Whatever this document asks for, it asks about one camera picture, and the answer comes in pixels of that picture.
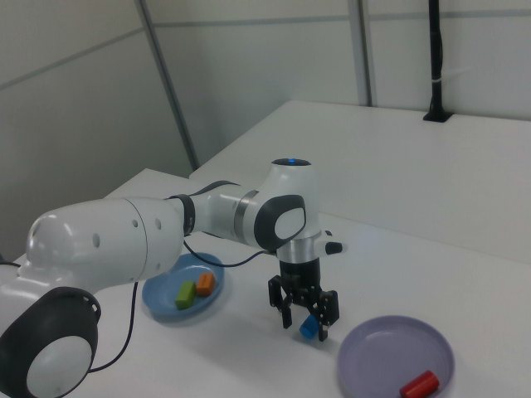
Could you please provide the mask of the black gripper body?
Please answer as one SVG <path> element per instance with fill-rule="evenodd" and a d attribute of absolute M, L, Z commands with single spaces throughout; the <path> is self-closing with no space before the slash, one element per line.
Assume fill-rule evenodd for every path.
<path fill-rule="evenodd" d="M 304 263 L 280 262 L 281 287 L 288 294 L 316 294 L 320 287 L 320 260 Z"/>

